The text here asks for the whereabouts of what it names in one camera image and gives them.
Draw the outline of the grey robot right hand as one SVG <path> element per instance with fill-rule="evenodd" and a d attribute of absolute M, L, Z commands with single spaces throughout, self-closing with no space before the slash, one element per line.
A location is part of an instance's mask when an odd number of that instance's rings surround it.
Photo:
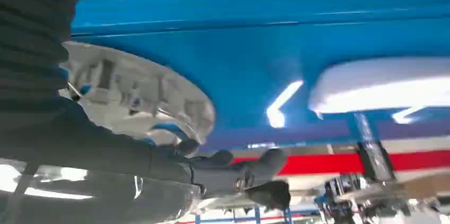
<path fill-rule="evenodd" d="M 196 156 L 193 139 L 154 146 L 63 104 L 1 110 L 1 223 L 161 223 L 202 200 L 240 195 L 289 206 L 289 185 L 274 179 L 287 162 L 281 149 L 240 163 L 227 150 Z"/>

